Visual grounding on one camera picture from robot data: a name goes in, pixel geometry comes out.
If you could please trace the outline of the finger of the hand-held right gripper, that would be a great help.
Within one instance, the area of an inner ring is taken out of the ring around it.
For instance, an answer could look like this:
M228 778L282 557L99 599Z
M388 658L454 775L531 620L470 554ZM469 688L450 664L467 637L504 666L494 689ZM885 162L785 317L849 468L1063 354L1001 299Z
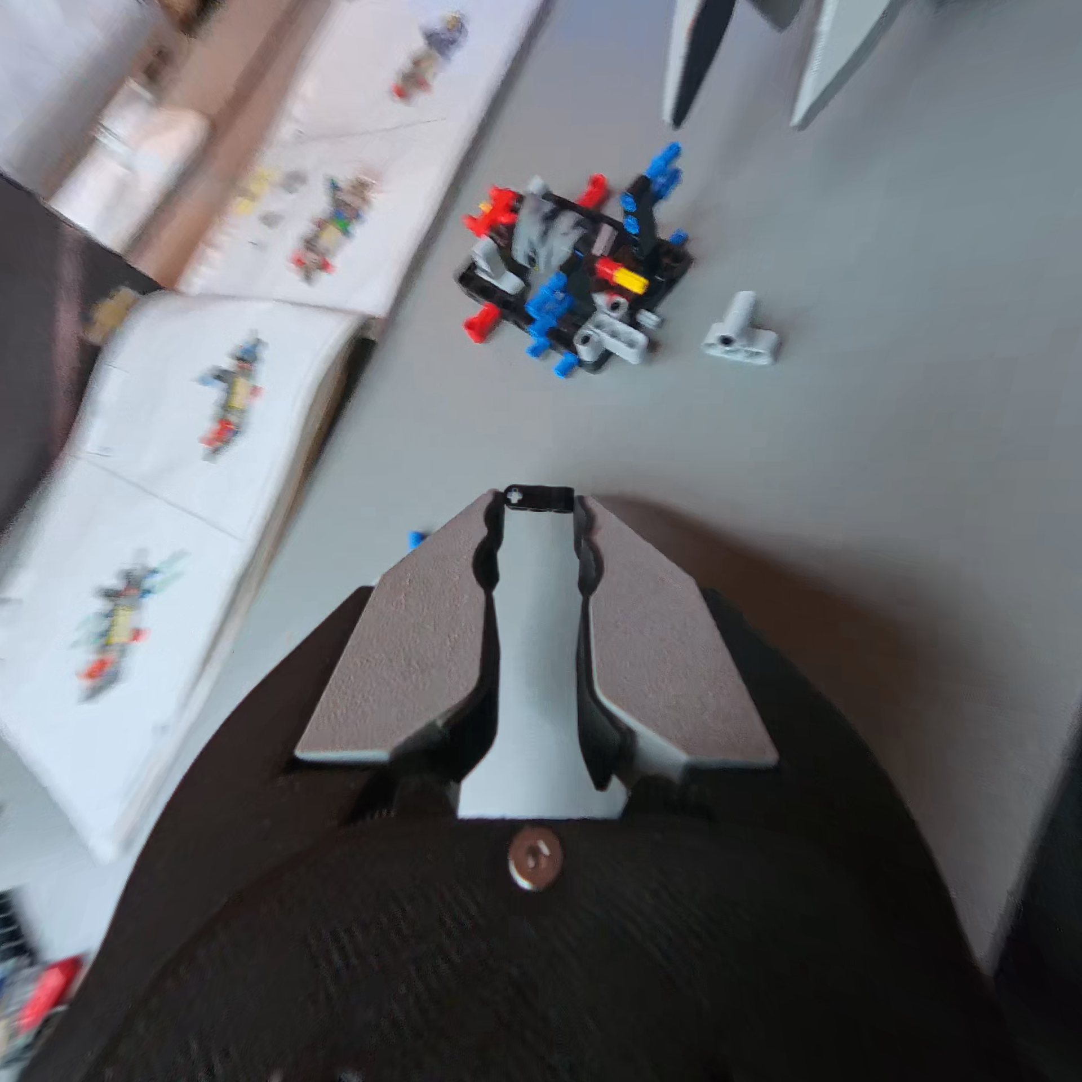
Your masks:
M897 1L814 2L813 32L790 127L804 131L868 60L898 15Z
M661 116L670 128L682 128L715 60L733 18L735 1L674 3Z

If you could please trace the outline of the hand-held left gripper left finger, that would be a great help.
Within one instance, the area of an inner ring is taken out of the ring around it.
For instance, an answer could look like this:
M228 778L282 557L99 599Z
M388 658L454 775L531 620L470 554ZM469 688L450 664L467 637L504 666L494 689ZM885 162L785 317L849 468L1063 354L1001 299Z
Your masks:
M385 765L438 747L499 673L504 497L489 489L382 575L294 755Z

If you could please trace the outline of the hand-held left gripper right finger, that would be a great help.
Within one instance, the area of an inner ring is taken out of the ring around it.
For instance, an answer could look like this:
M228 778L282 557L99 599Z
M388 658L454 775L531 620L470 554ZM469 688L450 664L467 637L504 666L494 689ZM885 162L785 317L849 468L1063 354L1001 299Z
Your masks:
M601 500L577 498L577 727L598 791L779 752L701 588Z

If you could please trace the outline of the lego chassis assembly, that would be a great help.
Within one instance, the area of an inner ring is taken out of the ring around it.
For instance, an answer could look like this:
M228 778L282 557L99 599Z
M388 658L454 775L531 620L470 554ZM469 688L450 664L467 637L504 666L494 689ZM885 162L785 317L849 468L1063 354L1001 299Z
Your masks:
M475 344L504 326L527 338L526 354L555 359L554 372L597 373L611 359L648 360L660 305L694 262L684 230L664 235L656 211L683 180L670 142L606 208L613 193L592 174L576 199L542 179L522 190L493 186L463 217L474 238L456 283L477 311L463 324Z

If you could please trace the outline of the grey T-shaped lego connector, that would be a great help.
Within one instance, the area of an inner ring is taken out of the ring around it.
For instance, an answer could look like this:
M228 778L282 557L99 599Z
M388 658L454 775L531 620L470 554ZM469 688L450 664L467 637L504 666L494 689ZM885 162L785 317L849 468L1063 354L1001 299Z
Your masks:
M737 292L720 321L711 325L701 344L702 352L731 362L771 366L777 360L780 338L754 324L758 296L754 291Z

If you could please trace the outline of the lego instruction booklet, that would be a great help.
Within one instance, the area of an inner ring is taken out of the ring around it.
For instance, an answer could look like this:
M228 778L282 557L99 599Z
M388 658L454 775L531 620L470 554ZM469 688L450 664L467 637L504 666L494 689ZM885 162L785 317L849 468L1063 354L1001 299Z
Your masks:
M329 6L179 291L105 345L2 586L2 739L96 862L142 832L542 6Z

